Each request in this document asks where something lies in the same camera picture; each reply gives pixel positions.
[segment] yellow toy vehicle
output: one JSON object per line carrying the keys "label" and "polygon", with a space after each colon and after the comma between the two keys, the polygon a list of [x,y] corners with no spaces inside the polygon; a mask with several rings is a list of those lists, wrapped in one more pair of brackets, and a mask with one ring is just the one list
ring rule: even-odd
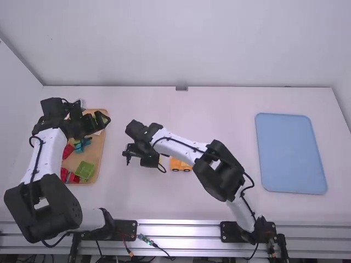
{"label": "yellow toy vehicle", "polygon": [[185,162],[182,162],[174,157],[171,158],[171,170],[172,171],[191,171],[193,168]]}

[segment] metal extrusion frame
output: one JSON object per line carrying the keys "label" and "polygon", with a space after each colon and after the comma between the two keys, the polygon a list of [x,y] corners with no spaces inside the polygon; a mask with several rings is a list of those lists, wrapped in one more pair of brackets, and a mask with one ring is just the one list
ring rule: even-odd
{"label": "metal extrusion frame", "polygon": [[[254,246],[247,243],[222,243],[220,221],[206,220],[137,220],[138,233],[154,240],[171,256],[246,257]],[[321,224],[311,222],[275,222],[278,233],[286,236],[291,258],[351,259],[351,224]],[[15,222],[0,222],[0,254],[69,254],[72,236],[55,248],[42,243],[31,244],[21,234]],[[123,242],[100,241],[104,255],[127,255]],[[164,256],[145,242],[127,242],[135,255]],[[95,241],[82,241],[79,254],[98,255]],[[257,258],[267,257],[267,245],[260,244]]]}

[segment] black cable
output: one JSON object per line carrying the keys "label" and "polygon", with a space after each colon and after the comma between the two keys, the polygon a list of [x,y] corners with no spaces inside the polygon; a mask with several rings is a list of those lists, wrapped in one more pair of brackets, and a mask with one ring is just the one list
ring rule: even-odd
{"label": "black cable", "polygon": [[158,169],[160,172],[164,173],[164,174],[167,172],[166,168],[165,168],[161,163],[158,163],[157,169]]}
{"label": "black cable", "polygon": [[[38,173],[38,164],[39,164],[39,159],[40,159],[40,154],[42,153],[42,148],[43,148],[43,144],[44,141],[42,139],[40,139],[37,136],[31,136],[29,138],[29,144],[30,146],[34,147],[34,145],[32,144],[32,139],[37,139],[39,141],[39,150],[38,150],[38,154],[37,154],[37,158],[35,160],[35,164],[34,164],[34,168],[33,168],[33,172],[32,172],[32,176],[31,176],[31,180],[29,182],[29,199],[30,199],[30,203],[31,203],[31,209],[32,209],[32,215],[34,217],[34,219],[36,220],[36,213],[35,213],[35,208],[34,208],[34,197],[33,197],[33,181],[34,181],[34,177],[35,175]],[[47,247],[47,248],[54,248],[56,247],[61,241],[62,239],[64,239],[64,237],[68,236],[69,233],[65,233],[55,244],[50,245],[48,243],[46,243],[45,240],[42,240],[42,243]]]}
{"label": "black cable", "polygon": [[160,247],[157,247],[157,248],[166,253],[166,255],[167,255],[167,256],[165,256],[166,259],[169,259],[169,260],[171,260],[171,261],[176,260],[176,257],[175,257],[175,256],[170,256],[170,255],[168,254],[168,252],[165,251],[163,248],[160,248]]}
{"label": "black cable", "polygon": [[255,253],[256,253],[257,248],[258,248],[258,242],[257,242],[257,244],[256,244],[256,247],[254,248],[254,251],[253,251],[252,255],[251,255],[249,258],[244,258],[244,259],[245,259],[245,260],[250,260],[250,259],[252,259],[253,256],[254,256]]}
{"label": "black cable", "polygon": [[56,243],[54,243],[54,244],[52,244],[52,245],[46,243],[45,240],[42,240],[42,243],[43,243],[47,248],[54,248],[54,247],[56,247],[56,246],[62,241],[62,239],[64,239],[66,236],[69,236],[70,234],[71,234],[70,232],[64,233],[64,234],[62,235],[62,237],[60,237],[60,239],[57,240]]}
{"label": "black cable", "polygon": [[[218,156],[216,156],[216,155],[213,155],[213,154],[210,154],[210,153],[201,151],[201,150],[199,150],[199,149],[196,148],[196,147],[193,147],[193,146],[191,146],[191,145],[188,145],[188,144],[186,144],[186,143],[184,143],[184,142],[182,142],[182,141],[176,140],[176,139],[171,138],[171,137],[161,137],[161,138],[158,138],[158,139],[153,143],[152,148],[154,148],[154,146],[156,145],[156,143],[158,143],[158,142],[161,141],[161,140],[175,141],[175,142],[177,142],[177,143],[179,143],[179,144],[181,144],[181,145],[184,145],[184,146],[186,146],[186,147],[192,149],[193,151],[201,152],[201,153],[203,153],[203,154],[205,154],[205,155],[207,155],[207,156],[210,156],[210,157],[212,157],[212,158],[213,158],[213,157],[216,158],[216,159],[218,158]],[[232,164],[231,164],[228,160],[226,160],[226,159],[221,159],[221,161],[222,161],[222,162],[225,162],[227,165],[232,166]],[[241,192],[240,192],[240,197],[242,198],[242,200],[243,200],[244,203],[246,204],[247,208],[249,209],[249,211],[250,211],[250,213],[251,213],[251,216],[253,217],[254,221],[256,222],[255,213],[254,213],[254,211],[252,211],[252,209],[251,209],[251,207],[249,206],[247,200],[244,198],[244,193],[245,193],[245,191],[246,191],[247,189],[254,188],[254,181],[252,180],[252,178],[251,178],[247,173],[245,173],[245,171],[243,171],[243,174],[249,179],[249,181],[251,182],[251,186],[247,186],[247,187],[245,187],[243,190],[241,190]]]}
{"label": "black cable", "polygon": [[31,180],[29,182],[29,199],[30,199],[30,203],[31,203],[31,209],[32,209],[33,217],[34,217],[34,219],[36,219],[35,208],[34,208],[34,197],[33,197],[33,181],[34,181],[35,175],[38,173],[38,163],[39,163],[40,154],[42,153],[42,148],[43,148],[44,141],[42,139],[40,139],[39,137],[37,137],[37,136],[31,136],[29,138],[29,144],[33,148],[34,148],[34,145],[32,144],[32,139],[33,138],[39,140],[39,150],[38,150],[37,158],[35,160],[32,176],[31,176]]}
{"label": "black cable", "polygon": [[244,175],[250,180],[251,182],[251,185],[250,186],[247,186],[245,187],[243,190],[241,190],[240,192],[240,197],[242,198],[243,202],[246,204],[247,208],[249,209],[250,213],[251,213],[251,216],[253,217],[254,221],[256,222],[256,217],[255,217],[255,213],[254,211],[252,211],[251,207],[249,206],[247,200],[245,199],[244,195],[245,195],[245,191],[247,189],[251,189],[251,188],[254,188],[254,181],[252,180],[252,178],[244,172]]}
{"label": "black cable", "polygon": [[100,248],[99,242],[98,242],[97,240],[95,240],[95,242],[97,243],[97,246],[98,246],[98,249],[99,249],[100,257],[102,257],[102,256],[103,256],[103,253],[101,252],[101,248]]}
{"label": "black cable", "polygon": [[141,262],[147,262],[147,263],[150,263],[152,262],[156,257],[154,256],[152,259],[148,260],[148,261],[141,261]]}

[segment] blue mat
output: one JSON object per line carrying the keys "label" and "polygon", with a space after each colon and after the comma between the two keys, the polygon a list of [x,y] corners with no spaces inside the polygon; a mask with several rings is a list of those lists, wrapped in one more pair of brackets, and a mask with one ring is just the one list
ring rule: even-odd
{"label": "blue mat", "polygon": [[259,113],[256,131],[264,188],[323,195],[327,182],[310,119]]}

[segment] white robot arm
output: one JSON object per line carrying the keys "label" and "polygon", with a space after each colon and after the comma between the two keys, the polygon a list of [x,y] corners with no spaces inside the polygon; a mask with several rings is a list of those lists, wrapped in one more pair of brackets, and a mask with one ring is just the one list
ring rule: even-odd
{"label": "white robot arm", "polygon": [[[46,244],[46,239],[66,231],[109,231],[113,221],[109,213],[105,209],[82,210],[59,176],[67,140],[102,130],[111,119],[100,111],[94,117],[83,115],[80,100],[69,103],[50,98],[41,101],[41,106],[43,116],[29,140],[33,147],[30,165],[20,184],[6,190],[6,206],[30,243]],[[47,205],[38,207],[43,199]]]}
{"label": "white robot arm", "polygon": [[[127,158],[127,165],[133,156],[140,158],[141,166],[149,168],[158,167],[159,155],[173,156],[186,162],[193,167],[205,190],[219,201],[226,202],[236,216],[241,238],[252,244],[262,239],[259,232],[266,223],[265,218],[256,218],[244,198],[244,191],[252,188],[254,182],[220,141],[213,140],[210,144],[190,141],[157,123],[147,127],[135,120],[127,125],[126,134],[134,140],[122,153]],[[249,178],[251,186],[244,187],[244,176]]]}

